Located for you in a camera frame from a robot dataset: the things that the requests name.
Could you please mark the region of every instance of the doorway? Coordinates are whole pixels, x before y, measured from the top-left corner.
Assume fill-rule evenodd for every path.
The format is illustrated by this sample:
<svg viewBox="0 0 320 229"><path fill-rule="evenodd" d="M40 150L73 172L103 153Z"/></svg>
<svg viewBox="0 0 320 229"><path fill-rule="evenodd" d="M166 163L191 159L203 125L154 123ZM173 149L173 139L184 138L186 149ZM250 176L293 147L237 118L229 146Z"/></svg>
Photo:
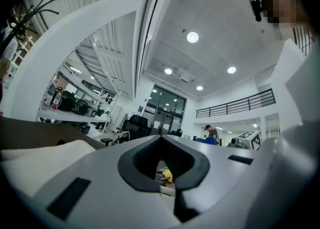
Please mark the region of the doorway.
<svg viewBox="0 0 320 229"><path fill-rule="evenodd" d="M169 134L174 116L165 111L156 111L153 123L151 124L150 135Z"/></svg>

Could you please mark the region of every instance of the glass wall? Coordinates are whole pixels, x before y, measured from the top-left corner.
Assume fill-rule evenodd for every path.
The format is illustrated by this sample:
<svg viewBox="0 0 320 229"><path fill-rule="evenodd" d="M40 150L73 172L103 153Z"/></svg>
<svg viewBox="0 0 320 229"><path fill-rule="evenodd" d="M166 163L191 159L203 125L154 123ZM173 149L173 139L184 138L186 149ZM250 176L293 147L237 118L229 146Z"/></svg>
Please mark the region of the glass wall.
<svg viewBox="0 0 320 229"><path fill-rule="evenodd" d="M185 110L186 100L164 90L158 86L154 86L149 97L148 105L157 106L163 111L172 112L178 115L183 115Z"/></svg>
<svg viewBox="0 0 320 229"><path fill-rule="evenodd" d="M186 100L154 86L142 117L148 119L151 135L175 133L181 128Z"/></svg>

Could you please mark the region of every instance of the blue object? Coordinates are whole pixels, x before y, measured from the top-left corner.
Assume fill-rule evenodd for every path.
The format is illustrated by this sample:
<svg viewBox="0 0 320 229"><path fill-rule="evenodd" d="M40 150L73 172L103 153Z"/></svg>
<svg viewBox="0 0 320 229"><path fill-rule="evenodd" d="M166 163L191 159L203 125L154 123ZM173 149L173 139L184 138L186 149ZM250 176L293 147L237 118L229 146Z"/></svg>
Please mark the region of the blue object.
<svg viewBox="0 0 320 229"><path fill-rule="evenodd" d="M209 144L209 145L215 145L215 146L217 145L217 142L213 136L208 136L206 139L196 138L195 141Z"/></svg>

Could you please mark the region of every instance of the ceiling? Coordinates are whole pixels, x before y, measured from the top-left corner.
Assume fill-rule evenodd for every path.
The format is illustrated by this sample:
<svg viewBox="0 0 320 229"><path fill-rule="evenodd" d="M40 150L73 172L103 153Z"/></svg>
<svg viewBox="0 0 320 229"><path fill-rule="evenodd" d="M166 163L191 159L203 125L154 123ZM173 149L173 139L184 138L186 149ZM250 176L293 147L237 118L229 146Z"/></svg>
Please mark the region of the ceiling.
<svg viewBox="0 0 320 229"><path fill-rule="evenodd" d="M254 127L253 124L261 129L261 119L260 118L251 118L245 120L231 121L231 122L222 122L212 124L213 127L220 127L224 132L230 131L232 133L243 133L245 131L258 130L257 127ZM279 114L272 114L265 117L265 130L279 130Z"/></svg>
<svg viewBox="0 0 320 229"><path fill-rule="evenodd" d="M34 20L35 25L43 34L68 14L97 1L100 0L55 0L45 8L57 11L59 15L43 12L40 20ZM29 5L37 5L39 2L40 0L26 0L26 4ZM94 33L96 50L91 41L92 37L88 36L77 48L75 47L76 49L66 58L65 62L82 72L77 74L79 78L109 92L121 92L122 95L132 97L132 49L135 18L136 13L132 12L104 25Z"/></svg>
<svg viewBox="0 0 320 229"><path fill-rule="evenodd" d="M187 41L189 32L198 34L196 43ZM281 39L265 19L255 21L249 0L171 0L144 71L203 98L276 64ZM227 73L229 67L236 72Z"/></svg>

